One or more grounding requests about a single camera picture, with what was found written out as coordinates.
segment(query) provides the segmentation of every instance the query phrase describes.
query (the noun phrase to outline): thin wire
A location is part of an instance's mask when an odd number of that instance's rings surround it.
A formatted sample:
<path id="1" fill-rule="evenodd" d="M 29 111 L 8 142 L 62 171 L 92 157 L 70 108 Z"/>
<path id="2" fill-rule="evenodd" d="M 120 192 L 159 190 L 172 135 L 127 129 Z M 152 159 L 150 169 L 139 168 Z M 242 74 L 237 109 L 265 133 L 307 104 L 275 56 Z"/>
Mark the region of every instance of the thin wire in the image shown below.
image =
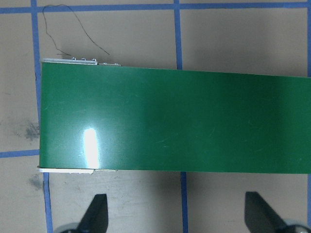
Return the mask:
<path id="1" fill-rule="evenodd" d="M 72 11 L 72 13 L 74 14 L 74 16 L 77 18 L 77 20 L 78 20 L 79 24 L 81 25 L 81 27 L 82 27 L 84 33 L 87 35 L 87 37 L 90 39 L 90 41 L 92 41 L 92 43 L 93 43 L 94 45 L 96 45 L 98 48 L 100 48 L 102 51 L 104 51 L 105 53 L 107 53 L 108 55 L 110 55 L 104 48 L 102 48 L 101 46 L 99 46 L 99 45 L 89 36 L 89 34 L 86 32 L 84 26 L 82 25 L 82 22 L 80 21 L 80 19 L 78 18 L 78 16 L 76 15 L 76 13 L 73 11 L 73 9 L 72 9 L 70 6 L 67 6 L 67 5 L 64 5 L 64 4 L 60 4 L 60 5 L 46 5 L 46 6 L 44 6 L 43 9 L 42 9 L 42 14 L 43 14 L 43 17 L 44 17 L 44 22 L 45 22 L 45 32 L 46 32 L 46 34 L 51 38 L 51 40 L 53 41 L 53 43 L 54 43 L 54 45 L 55 45 L 55 48 L 56 48 L 58 51 L 62 52 L 64 55 L 72 56 L 71 54 L 66 53 L 66 52 L 62 51 L 61 49 L 59 49 L 59 48 L 57 47 L 57 45 L 56 45 L 55 40 L 54 40 L 53 37 L 51 36 L 51 34 L 48 33 L 47 19 L 45 18 L 45 13 L 44 13 L 44 11 L 45 11 L 45 9 L 46 9 L 47 7 L 51 7 L 51 6 L 55 6 L 55 7 L 58 7 L 58 6 L 65 6 L 65 7 L 69 8 L 69 9 Z"/>

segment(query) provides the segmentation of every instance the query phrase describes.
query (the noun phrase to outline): blue tape line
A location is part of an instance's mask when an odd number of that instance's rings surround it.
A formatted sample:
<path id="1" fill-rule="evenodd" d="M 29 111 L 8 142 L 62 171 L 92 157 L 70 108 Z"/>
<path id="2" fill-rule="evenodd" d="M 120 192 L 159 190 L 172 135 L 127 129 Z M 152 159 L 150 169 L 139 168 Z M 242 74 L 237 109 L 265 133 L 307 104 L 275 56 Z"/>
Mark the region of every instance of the blue tape line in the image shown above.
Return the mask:
<path id="1" fill-rule="evenodd" d="M 177 69 L 183 69 L 179 1 L 174 0 L 174 4 L 175 4 L 174 21 L 175 21 L 176 64 Z"/>
<path id="2" fill-rule="evenodd" d="M 307 2 L 186 3 L 180 4 L 180 9 L 306 8 L 308 6 Z"/>
<path id="3" fill-rule="evenodd" d="M 36 0 L 31 0 L 31 8 L 32 8 L 31 19 L 32 19 L 32 30 L 33 30 L 33 49 L 34 49 L 34 64 L 35 64 L 35 90 L 36 90 L 36 97 L 37 97 L 38 120 L 40 124 L 41 67 L 40 67 L 40 46 L 39 46 L 38 14 L 37 14 Z M 46 172 L 43 173 L 45 218 L 46 218 L 46 224 L 47 224 L 47 233 L 53 233 L 49 179 L 50 179 L 49 173 L 46 173 Z"/>
<path id="4" fill-rule="evenodd" d="M 35 91 L 37 97 L 38 120 L 40 124 L 41 110 L 41 67 L 40 67 L 40 47 L 39 47 L 39 31 L 38 31 L 38 15 L 36 12 L 36 0 L 31 0 L 31 18 L 33 30 L 33 49 L 35 64 Z"/>
<path id="5" fill-rule="evenodd" d="M 50 175 L 47 172 L 43 173 L 43 186 L 44 186 L 44 202 L 45 202 L 45 216 L 47 223 L 47 233 L 53 233 L 53 222 L 52 222 L 52 209 L 51 209 L 51 198 L 50 198 Z"/>
<path id="6" fill-rule="evenodd" d="M 173 10 L 176 4 L 122 4 L 122 5 L 82 5 L 70 6 L 73 11 L 134 11 L 134 10 Z M 180 9 L 243 9 L 243 8 L 306 8 L 310 2 L 251 2 L 251 3 L 183 3 Z M 4 7 L 0 14 L 42 12 L 43 6 Z M 46 12 L 70 12 L 67 7 L 47 7 Z"/>
<path id="7" fill-rule="evenodd" d="M 311 77 L 311 8 L 308 8 L 308 77 Z"/>
<path id="8" fill-rule="evenodd" d="M 0 152 L 0 158 L 12 158 L 12 157 L 33 156 L 33 155 L 39 155 L 39 150 L 19 150 L 19 151 Z"/>
<path id="9" fill-rule="evenodd" d="M 31 7 L 2 7 L 0 8 L 0 14 L 20 14 L 30 13 Z"/>
<path id="10" fill-rule="evenodd" d="M 183 216 L 183 233 L 188 233 L 187 173 L 184 171 L 180 173 L 180 185 L 181 185 L 181 206 Z"/>
<path id="11" fill-rule="evenodd" d="M 183 69 L 179 0 L 174 0 L 174 22 L 175 22 L 176 64 L 177 69 Z M 181 186 L 183 233 L 188 233 L 187 174 L 184 171 L 180 173 L 180 186 Z"/>
<path id="12" fill-rule="evenodd" d="M 83 5 L 70 6 L 73 11 L 137 11 L 137 10 L 171 10 L 173 4 L 123 4 L 123 5 Z M 71 12 L 66 6 L 50 6 L 44 12 Z"/>

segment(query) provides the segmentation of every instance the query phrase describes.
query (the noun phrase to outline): floor stain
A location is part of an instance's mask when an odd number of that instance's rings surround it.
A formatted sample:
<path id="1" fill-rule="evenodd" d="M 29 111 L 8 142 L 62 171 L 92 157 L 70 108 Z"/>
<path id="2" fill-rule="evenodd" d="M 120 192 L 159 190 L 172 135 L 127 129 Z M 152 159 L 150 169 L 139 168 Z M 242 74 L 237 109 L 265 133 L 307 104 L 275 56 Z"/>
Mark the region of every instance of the floor stain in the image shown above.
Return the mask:
<path id="1" fill-rule="evenodd" d="M 33 175 L 29 179 L 31 186 L 35 187 L 36 191 L 43 190 L 43 181 L 40 179 L 39 174 Z"/>
<path id="2" fill-rule="evenodd" d="M 27 139 L 30 139 L 33 141 L 34 139 L 37 139 L 40 137 L 40 130 L 39 130 L 39 124 L 33 124 L 29 122 L 28 127 L 26 129 L 25 137 Z"/>

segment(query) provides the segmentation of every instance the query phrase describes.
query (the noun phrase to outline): green panel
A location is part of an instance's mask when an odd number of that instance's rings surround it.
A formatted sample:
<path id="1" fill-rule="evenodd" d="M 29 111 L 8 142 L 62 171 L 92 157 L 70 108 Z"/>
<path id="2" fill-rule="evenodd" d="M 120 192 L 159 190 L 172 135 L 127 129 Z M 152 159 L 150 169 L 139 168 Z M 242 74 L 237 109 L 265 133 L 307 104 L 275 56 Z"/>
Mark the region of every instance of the green panel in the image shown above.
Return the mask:
<path id="1" fill-rule="evenodd" d="M 311 173 L 311 80 L 42 64 L 40 167 Z"/>

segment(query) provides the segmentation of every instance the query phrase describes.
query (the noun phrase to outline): gray floor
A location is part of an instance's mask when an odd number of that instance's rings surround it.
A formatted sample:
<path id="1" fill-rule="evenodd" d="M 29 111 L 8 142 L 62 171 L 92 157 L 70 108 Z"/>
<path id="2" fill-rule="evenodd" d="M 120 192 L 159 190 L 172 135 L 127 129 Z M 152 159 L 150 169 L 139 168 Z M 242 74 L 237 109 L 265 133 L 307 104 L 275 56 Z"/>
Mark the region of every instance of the gray floor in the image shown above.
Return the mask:
<path id="1" fill-rule="evenodd" d="M 172 2 L 95 0 L 91 4 Z M 90 3 L 38 0 L 37 4 Z M 0 2 L 0 7 L 27 6 L 30 0 Z M 76 14 L 93 40 L 111 55 L 90 42 L 72 12 L 46 13 L 48 32 L 61 50 L 124 66 L 177 68 L 173 10 Z M 180 21 L 184 69 L 307 76 L 305 8 L 181 10 Z M 41 13 L 38 30 L 41 58 L 68 58 L 58 55 Z M 0 44 L 0 151 L 38 149 L 31 14 L 0 14 Z M 0 232 L 46 231 L 43 178 L 37 165 L 36 155 L 0 158 Z M 187 181 L 191 233 L 248 232 L 243 222 L 247 190 L 259 191 L 282 217 L 307 221 L 306 175 L 188 173 Z M 78 222 L 93 195 L 107 193 L 108 232 L 182 232 L 179 172 L 51 174 L 50 190 L 55 230 Z"/>

